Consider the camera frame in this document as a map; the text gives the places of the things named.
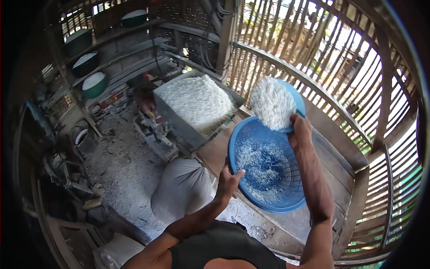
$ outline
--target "person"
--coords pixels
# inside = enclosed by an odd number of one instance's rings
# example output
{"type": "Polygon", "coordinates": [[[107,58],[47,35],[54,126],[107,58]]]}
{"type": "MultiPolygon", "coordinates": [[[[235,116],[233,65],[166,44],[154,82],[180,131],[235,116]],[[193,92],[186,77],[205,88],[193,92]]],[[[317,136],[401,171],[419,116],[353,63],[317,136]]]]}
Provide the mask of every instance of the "person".
{"type": "MultiPolygon", "coordinates": [[[[298,114],[290,117],[294,132],[288,135],[298,162],[303,191],[310,211],[311,229],[301,255],[300,268],[334,268],[332,218],[334,201],[312,145],[310,122],[298,114]]],[[[197,212],[170,224],[142,252],[122,268],[262,269],[293,268],[276,257],[244,229],[215,218],[227,207],[244,170],[231,175],[227,161],[219,176],[213,201],[197,212]]]]}

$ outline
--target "black tank top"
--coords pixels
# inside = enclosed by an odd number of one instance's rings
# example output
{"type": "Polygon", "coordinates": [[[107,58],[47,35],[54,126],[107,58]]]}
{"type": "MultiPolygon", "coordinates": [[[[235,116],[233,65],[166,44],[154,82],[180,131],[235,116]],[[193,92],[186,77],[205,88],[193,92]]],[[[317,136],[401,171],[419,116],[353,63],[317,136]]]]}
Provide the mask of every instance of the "black tank top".
{"type": "Polygon", "coordinates": [[[276,257],[242,228],[215,220],[201,231],[171,247],[172,269],[203,269],[216,258],[245,260],[257,269],[285,269],[285,261],[276,257]]]}

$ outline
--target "grain sack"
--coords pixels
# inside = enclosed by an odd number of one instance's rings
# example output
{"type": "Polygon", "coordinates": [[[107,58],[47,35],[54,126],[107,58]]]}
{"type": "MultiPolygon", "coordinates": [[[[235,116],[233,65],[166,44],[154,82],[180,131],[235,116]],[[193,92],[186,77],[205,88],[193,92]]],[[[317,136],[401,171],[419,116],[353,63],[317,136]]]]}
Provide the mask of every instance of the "grain sack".
{"type": "Polygon", "coordinates": [[[154,216],[170,224],[199,210],[209,199],[212,183],[196,159],[178,157],[167,164],[151,197],[154,216]]]}

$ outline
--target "left hand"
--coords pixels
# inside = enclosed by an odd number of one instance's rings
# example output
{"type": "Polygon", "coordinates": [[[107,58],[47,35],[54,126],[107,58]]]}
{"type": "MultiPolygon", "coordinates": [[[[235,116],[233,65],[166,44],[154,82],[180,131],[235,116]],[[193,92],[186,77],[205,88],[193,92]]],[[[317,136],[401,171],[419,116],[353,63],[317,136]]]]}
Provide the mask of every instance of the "left hand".
{"type": "Polygon", "coordinates": [[[245,170],[239,170],[235,175],[231,175],[228,169],[228,158],[225,158],[225,165],[219,175],[218,189],[216,191],[215,200],[227,202],[233,196],[237,189],[239,180],[245,175],[245,170]]]}

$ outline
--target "hand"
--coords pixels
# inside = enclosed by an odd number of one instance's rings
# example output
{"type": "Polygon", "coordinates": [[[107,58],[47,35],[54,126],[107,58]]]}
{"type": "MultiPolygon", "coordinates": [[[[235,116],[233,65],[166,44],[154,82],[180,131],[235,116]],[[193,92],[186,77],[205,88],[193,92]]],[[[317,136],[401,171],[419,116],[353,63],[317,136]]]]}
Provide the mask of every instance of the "hand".
{"type": "Polygon", "coordinates": [[[293,150],[312,145],[312,126],[309,120],[296,113],[291,115],[290,121],[294,126],[294,132],[287,136],[293,150]]]}
{"type": "Polygon", "coordinates": [[[239,180],[245,175],[245,170],[238,171],[234,176],[231,175],[228,169],[228,158],[225,158],[225,165],[219,175],[218,189],[216,191],[215,200],[227,202],[233,196],[237,189],[239,180]]]}

